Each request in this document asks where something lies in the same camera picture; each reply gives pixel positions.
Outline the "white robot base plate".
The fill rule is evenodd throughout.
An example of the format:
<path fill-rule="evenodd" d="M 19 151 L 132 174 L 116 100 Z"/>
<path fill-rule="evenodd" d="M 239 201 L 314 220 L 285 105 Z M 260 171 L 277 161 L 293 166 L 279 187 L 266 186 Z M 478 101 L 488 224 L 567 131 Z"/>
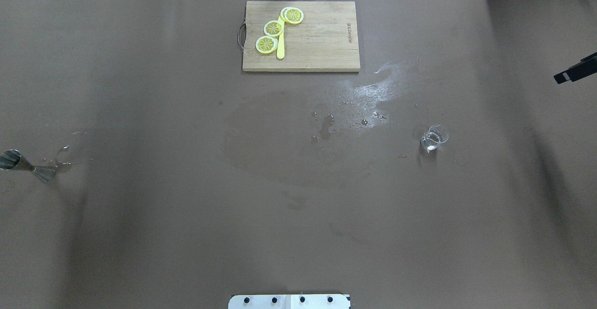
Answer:
<path fill-rule="evenodd" d="M 229 309 L 351 309 L 345 294 L 235 295 Z"/>

